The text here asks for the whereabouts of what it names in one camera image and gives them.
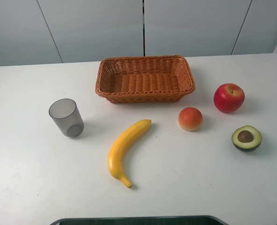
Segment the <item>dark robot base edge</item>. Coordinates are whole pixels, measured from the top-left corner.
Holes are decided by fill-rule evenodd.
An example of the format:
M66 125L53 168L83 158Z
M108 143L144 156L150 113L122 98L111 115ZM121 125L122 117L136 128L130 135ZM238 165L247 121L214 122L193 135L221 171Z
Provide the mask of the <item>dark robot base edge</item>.
M64 218L52 225L226 225L210 216Z

